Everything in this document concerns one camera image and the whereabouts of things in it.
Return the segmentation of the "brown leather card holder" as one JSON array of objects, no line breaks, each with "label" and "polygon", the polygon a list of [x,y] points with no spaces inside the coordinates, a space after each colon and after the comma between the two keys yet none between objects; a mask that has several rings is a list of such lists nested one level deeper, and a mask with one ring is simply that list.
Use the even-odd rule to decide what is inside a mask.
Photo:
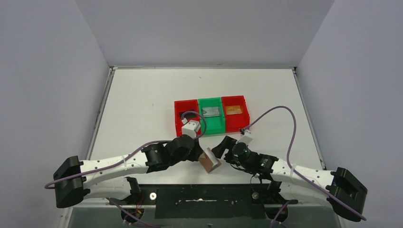
[{"label": "brown leather card holder", "polygon": [[215,157],[210,148],[205,148],[203,150],[202,154],[198,158],[198,161],[207,173],[211,173],[221,166],[221,161]]}]

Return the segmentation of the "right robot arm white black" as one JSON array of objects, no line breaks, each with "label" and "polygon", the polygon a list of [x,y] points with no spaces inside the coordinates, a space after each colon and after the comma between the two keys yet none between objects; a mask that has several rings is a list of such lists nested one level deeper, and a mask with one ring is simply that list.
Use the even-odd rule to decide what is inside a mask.
[{"label": "right robot arm white black", "polygon": [[267,196],[281,204],[288,200],[315,203],[331,208],[337,215],[353,222],[364,220],[363,209],[368,193],[364,184],[349,170],[335,171],[292,167],[287,161],[249,149],[244,142],[226,136],[212,149],[217,158],[240,166],[242,171],[269,180]]}]

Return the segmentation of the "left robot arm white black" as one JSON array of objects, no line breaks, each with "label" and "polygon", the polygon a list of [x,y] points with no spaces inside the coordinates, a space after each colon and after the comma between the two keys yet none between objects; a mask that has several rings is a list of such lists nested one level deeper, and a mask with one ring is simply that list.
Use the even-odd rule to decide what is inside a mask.
[{"label": "left robot arm white black", "polygon": [[128,155],[101,160],[67,158],[46,189],[53,189],[56,207],[69,208],[91,198],[115,198],[134,203],[140,189],[132,174],[164,171],[182,161],[195,162],[203,153],[197,139],[181,135],[170,141],[147,142]]}]

